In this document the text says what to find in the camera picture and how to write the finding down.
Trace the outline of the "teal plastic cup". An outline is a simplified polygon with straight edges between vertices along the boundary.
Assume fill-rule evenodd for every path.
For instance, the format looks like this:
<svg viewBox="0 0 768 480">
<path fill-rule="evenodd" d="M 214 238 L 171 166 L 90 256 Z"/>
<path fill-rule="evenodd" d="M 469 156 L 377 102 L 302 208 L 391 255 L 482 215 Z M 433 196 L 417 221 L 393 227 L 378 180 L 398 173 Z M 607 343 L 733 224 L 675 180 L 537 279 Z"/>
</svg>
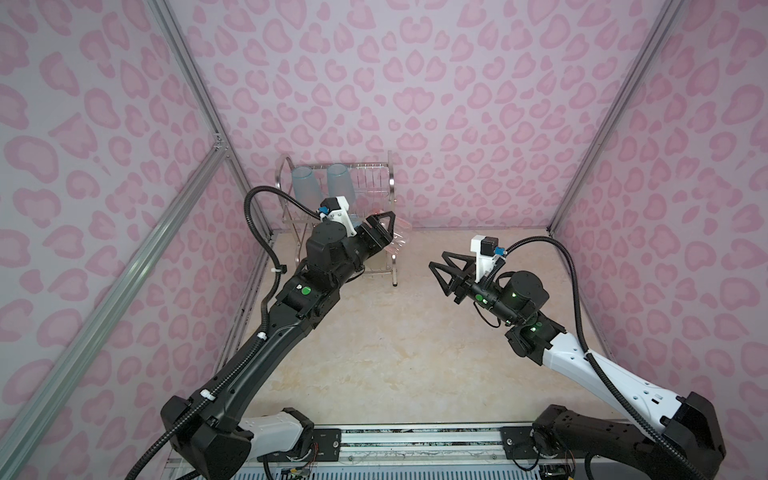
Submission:
<svg viewBox="0 0 768 480">
<path fill-rule="evenodd" d="M 295 198 L 308 209 L 316 210 L 323 200 L 323 193 L 314 170 L 298 166 L 291 172 Z"/>
<path fill-rule="evenodd" d="M 329 196 L 344 196 L 352 207 L 356 193 L 349 167 L 341 163 L 330 165 L 326 169 L 326 177 Z"/>
</svg>

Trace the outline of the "clear peach plastic cup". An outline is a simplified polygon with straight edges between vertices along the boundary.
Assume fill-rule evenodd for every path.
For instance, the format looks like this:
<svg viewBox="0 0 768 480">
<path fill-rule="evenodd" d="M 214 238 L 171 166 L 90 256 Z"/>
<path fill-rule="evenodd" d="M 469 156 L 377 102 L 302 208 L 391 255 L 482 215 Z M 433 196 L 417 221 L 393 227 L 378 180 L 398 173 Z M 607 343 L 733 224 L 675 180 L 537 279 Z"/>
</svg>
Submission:
<svg viewBox="0 0 768 480">
<path fill-rule="evenodd" d="M 398 255 L 410 240 L 413 231 L 412 224 L 397 217 L 394 222 L 393 240 L 385 247 L 385 250 L 391 255 Z"/>
</svg>

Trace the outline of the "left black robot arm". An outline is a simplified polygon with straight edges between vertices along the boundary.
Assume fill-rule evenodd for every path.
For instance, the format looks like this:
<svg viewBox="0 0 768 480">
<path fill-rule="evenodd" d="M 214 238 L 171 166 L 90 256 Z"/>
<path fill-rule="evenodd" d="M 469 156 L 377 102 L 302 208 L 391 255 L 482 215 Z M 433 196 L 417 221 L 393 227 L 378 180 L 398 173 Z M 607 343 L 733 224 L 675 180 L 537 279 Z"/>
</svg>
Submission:
<svg viewBox="0 0 768 480">
<path fill-rule="evenodd" d="M 306 256 L 277 294 L 260 330 L 189 398 L 172 397 L 161 417 L 173 449 L 205 479 L 230 479 L 251 457 L 309 457 L 314 424 L 294 408 L 240 422 L 256 393 L 287 354 L 339 302 L 342 287 L 394 237 L 395 215 L 369 216 L 353 235 L 336 221 L 316 224 Z"/>
</svg>

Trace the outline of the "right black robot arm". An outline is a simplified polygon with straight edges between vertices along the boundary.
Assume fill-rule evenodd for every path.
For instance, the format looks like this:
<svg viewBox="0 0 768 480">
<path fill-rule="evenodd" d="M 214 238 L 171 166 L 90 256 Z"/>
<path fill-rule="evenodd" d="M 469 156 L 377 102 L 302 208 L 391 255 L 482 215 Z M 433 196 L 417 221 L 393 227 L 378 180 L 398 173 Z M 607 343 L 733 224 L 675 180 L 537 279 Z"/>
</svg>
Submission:
<svg viewBox="0 0 768 480">
<path fill-rule="evenodd" d="M 713 479 L 726 448 L 716 412 L 705 397 L 676 394 L 645 380 L 592 350 L 542 307 L 549 294 L 529 271 L 501 272 L 500 257 L 451 252 L 430 271 L 456 303 L 470 299 L 506 326 L 516 355 L 579 384 L 622 414 L 610 421 L 548 406 L 533 422 L 530 443 L 540 456 L 568 451 L 587 460 L 603 457 L 651 479 Z"/>
</svg>

